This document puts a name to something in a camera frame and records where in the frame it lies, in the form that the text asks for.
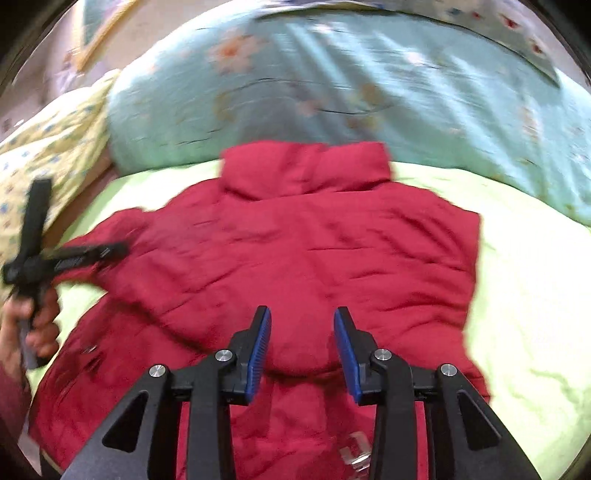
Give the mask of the person's left hand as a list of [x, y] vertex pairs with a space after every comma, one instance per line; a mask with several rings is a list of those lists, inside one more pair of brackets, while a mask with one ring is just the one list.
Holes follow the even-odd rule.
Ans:
[[58, 352], [60, 329], [55, 320], [60, 313], [58, 294], [49, 287], [34, 312], [30, 298], [12, 295], [3, 305], [1, 315], [1, 366], [9, 378], [22, 384], [25, 377], [24, 360], [31, 354], [50, 360]]

